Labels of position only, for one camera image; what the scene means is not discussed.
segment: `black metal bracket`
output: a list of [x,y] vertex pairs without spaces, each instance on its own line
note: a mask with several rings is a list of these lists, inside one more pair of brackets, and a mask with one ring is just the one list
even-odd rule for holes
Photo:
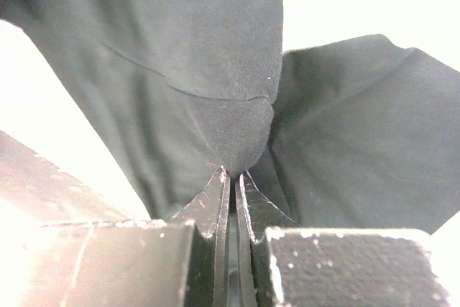
[[[226,306],[230,190],[219,168],[167,223],[41,226],[7,244],[29,270],[3,306]],[[241,306],[450,306],[426,233],[302,228],[249,173],[235,194]]]

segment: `dark green fabric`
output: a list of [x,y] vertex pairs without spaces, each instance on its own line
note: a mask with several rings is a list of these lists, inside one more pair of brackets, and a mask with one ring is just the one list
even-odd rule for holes
[[153,217],[218,165],[305,226],[433,232],[460,209],[459,73],[420,50],[376,35],[282,64],[282,0],[1,2]]

